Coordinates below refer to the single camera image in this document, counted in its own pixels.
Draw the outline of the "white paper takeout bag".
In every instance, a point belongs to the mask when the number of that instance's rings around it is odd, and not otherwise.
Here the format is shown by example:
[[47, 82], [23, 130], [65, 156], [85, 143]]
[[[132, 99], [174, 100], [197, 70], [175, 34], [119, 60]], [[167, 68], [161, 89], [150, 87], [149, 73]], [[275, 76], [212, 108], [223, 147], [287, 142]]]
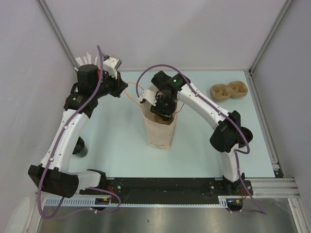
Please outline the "white paper takeout bag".
[[152, 105], [149, 102], [146, 101], [141, 104], [138, 100], [134, 100], [126, 90], [124, 90], [124, 92], [127, 97], [141, 109], [149, 146], [162, 150], [170, 150], [173, 143], [177, 116], [183, 109], [184, 104], [179, 107], [180, 102], [176, 101], [176, 108], [173, 113], [174, 121], [171, 125], [162, 125], [155, 123], [156, 114], [151, 113], [150, 108]]

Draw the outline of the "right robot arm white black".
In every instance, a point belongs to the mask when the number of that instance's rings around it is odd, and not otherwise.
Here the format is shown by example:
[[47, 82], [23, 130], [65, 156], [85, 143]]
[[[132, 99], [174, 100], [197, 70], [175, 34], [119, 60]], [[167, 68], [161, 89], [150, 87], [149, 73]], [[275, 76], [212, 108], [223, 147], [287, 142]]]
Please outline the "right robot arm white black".
[[230, 195], [237, 194], [242, 184], [238, 176], [234, 152], [239, 148], [241, 116], [237, 111], [221, 112], [221, 108], [198, 92], [188, 78], [180, 74], [173, 77], [163, 71], [156, 73], [151, 79], [158, 89], [155, 93], [155, 104], [150, 111], [164, 121], [173, 117], [177, 101], [180, 101], [199, 114], [214, 130], [210, 144], [221, 156], [224, 167], [223, 186]]

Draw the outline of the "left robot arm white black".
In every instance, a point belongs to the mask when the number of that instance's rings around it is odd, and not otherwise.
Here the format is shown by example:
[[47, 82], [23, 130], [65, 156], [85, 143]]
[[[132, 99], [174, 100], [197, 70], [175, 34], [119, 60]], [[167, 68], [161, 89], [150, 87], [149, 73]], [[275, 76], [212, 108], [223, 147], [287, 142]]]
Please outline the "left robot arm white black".
[[98, 99], [111, 95], [119, 98], [128, 85], [120, 72], [111, 65], [104, 70], [94, 64], [82, 65], [77, 70], [77, 82], [65, 100], [63, 116], [57, 134], [44, 158], [38, 165], [31, 165], [28, 175], [42, 191], [71, 198], [76, 191], [91, 188], [102, 194], [107, 190], [105, 173], [88, 169], [85, 172], [69, 173], [69, 162], [74, 155], [85, 156], [87, 148], [80, 137]]

